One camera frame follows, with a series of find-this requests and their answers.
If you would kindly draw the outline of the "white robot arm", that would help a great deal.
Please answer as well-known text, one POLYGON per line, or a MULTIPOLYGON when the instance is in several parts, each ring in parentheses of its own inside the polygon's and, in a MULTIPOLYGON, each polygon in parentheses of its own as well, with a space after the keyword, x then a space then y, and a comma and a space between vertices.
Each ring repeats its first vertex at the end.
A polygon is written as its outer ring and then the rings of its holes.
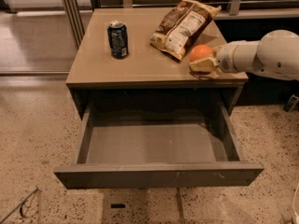
POLYGON ((299 80, 299 35, 272 31, 257 41, 233 41, 211 48, 195 46, 189 55, 196 74, 251 73, 280 80, 299 80))

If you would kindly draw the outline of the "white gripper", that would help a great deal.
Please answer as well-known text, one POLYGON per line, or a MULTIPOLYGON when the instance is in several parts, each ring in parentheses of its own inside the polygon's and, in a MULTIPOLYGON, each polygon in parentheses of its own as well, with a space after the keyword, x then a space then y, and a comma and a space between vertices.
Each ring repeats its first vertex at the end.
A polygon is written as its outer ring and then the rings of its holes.
POLYGON ((226 45, 220 45, 212 48, 214 57, 205 57, 203 59, 190 60, 190 68, 193 72, 211 73, 216 66, 224 73, 241 73, 244 68, 245 41, 234 41, 226 45))

